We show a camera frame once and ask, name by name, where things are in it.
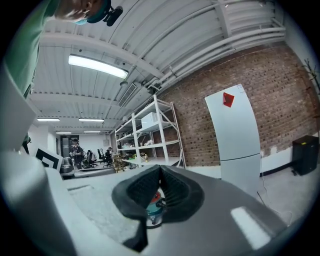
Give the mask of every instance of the red sticker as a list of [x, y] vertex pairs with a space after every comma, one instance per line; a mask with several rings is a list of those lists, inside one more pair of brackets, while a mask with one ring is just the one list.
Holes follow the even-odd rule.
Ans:
[[234, 98], [235, 98], [235, 96], [224, 92], [223, 93], [223, 105], [231, 108], [232, 103], [234, 102]]

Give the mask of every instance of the white ceiling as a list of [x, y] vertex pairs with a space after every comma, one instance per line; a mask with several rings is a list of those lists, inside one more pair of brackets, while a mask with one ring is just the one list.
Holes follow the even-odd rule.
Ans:
[[[112, 6], [123, 7], [112, 27], [57, 20], [45, 26], [29, 102], [38, 117], [60, 117], [52, 124], [57, 131], [110, 132], [151, 96], [146, 82], [156, 79], [164, 90], [225, 55], [285, 36], [271, 1], [112, 0]], [[70, 66], [70, 54], [128, 70], [128, 85], [121, 87], [122, 79], [106, 73]], [[119, 107], [131, 83], [137, 90]]]

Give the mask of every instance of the black speaker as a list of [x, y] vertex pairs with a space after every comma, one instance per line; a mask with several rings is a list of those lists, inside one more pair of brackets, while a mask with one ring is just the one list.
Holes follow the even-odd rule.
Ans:
[[317, 168], [319, 138], [303, 136], [292, 142], [292, 167], [299, 175], [305, 175]]

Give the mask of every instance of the green shirt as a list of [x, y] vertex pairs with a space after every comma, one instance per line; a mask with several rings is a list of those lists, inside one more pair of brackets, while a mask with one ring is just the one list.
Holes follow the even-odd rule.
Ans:
[[46, 21], [58, 8], [60, 0], [43, 0], [16, 32], [4, 56], [16, 86], [26, 98], [36, 70], [40, 36]]

